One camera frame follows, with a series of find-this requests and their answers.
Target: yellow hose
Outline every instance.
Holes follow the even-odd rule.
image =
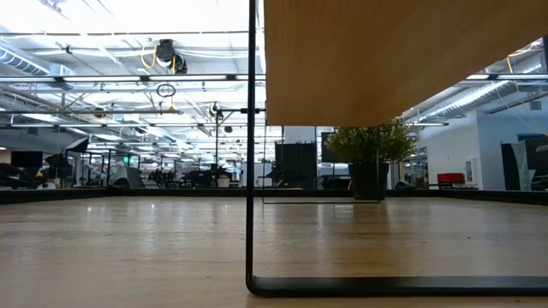
[[[145,61],[145,54],[141,54],[140,55],[140,61],[143,62],[143,65],[145,66],[145,68],[154,68],[154,64],[156,64],[156,49],[158,48],[158,46],[154,46],[154,54],[152,54],[152,65],[149,65],[146,61]]]

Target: ceiling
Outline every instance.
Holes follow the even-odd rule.
[[[158,64],[148,68],[141,55],[145,63],[150,64],[159,40],[173,39],[177,53],[187,62],[188,75],[196,75],[198,80],[168,82],[176,89],[169,98],[157,94],[158,86],[165,82],[75,82],[65,88],[36,83],[16,83],[5,88],[6,85],[0,84],[0,109],[32,111],[32,116],[0,116],[0,123],[177,124],[147,127],[145,131],[134,127],[72,127],[69,131],[92,134],[93,143],[103,143],[96,147],[114,147],[125,142],[132,151],[143,155],[166,153],[178,157],[174,153],[182,152],[181,157],[185,159],[210,162],[216,132],[215,117],[209,109],[214,104],[222,110],[247,107],[247,12],[248,0],[4,1],[0,10],[0,51],[3,47],[10,48],[15,54],[45,67],[62,64],[69,74],[76,76],[170,75],[168,68]],[[262,12],[262,1],[259,1],[259,12]],[[265,51],[261,13],[257,21],[255,73],[259,78],[255,85],[255,102],[257,108],[264,108]],[[541,44],[535,44],[512,61],[517,65],[538,55],[542,49]],[[504,60],[479,73],[503,72],[506,68]],[[217,77],[240,74],[241,78],[208,80],[211,76],[205,74]],[[2,63],[0,75],[28,76]],[[442,94],[447,98],[468,87],[469,84],[459,84]],[[426,100],[404,115],[407,118],[417,116],[417,110],[422,113],[440,101]],[[170,107],[176,112],[167,113]],[[104,117],[89,114],[95,109],[120,114]],[[53,110],[72,115],[37,116]],[[247,115],[241,112],[223,112],[223,115],[219,129],[219,158],[221,161],[244,160]],[[273,142],[282,139],[282,128],[266,127],[264,112],[257,114],[256,119],[255,136],[257,142],[261,142],[256,145],[256,157],[274,158]],[[227,126],[232,128],[231,133],[224,130]],[[318,132],[328,130],[331,128],[319,127]]]

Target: ceiling duct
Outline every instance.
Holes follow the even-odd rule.
[[[527,60],[516,65],[514,71],[517,74],[535,73],[542,68],[544,54],[531,56]],[[457,93],[455,96],[440,101],[429,109],[418,121],[432,121],[437,118],[447,118],[454,114],[462,114],[473,110],[483,104],[506,97],[516,91],[515,83],[509,80],[493,81],[482,87],[469,88]]]
[[[23,50],[0,43],[0,63],[9,65],[25,74],[33,76],[72,76],[74,71],[62,64],[44,62],[29,56]]]
[[[45,76],[50,70],[0,44],[0,62],[34,76]]]

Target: metal frame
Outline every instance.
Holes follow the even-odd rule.
[[[256,0],[249,0],[247,108],[255,108]],[[246,286],[265,297],[425,296],[425,295],[548,295],[548,277],[258,277],[253,274],[254,121],[247,113]]]
[[[149,82],[198,82],[198,81],[249,81],[246,74],[176,74],[176,75],[100,75],[100,76],[2,76],[0,84],[14,83],[43,83],[43,84],[78,84],[78,83],[149,83]],[[464,81],[488,84],[496,80],[512,81],[548,81],[548,74],[472,74]],[[253,82],[248,86],[255,85],[255,82],[266,81],[265,74],[257,74]]]

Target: potted plant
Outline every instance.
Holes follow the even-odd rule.
[[[377,138],[375,127],[336,127],[326,146],[348,163],[354,198],[377,198]],[[409,126],[400,119],[380,125],[380,198],[386,195],[386,179],[391,161],[401,161],[414,152]]]

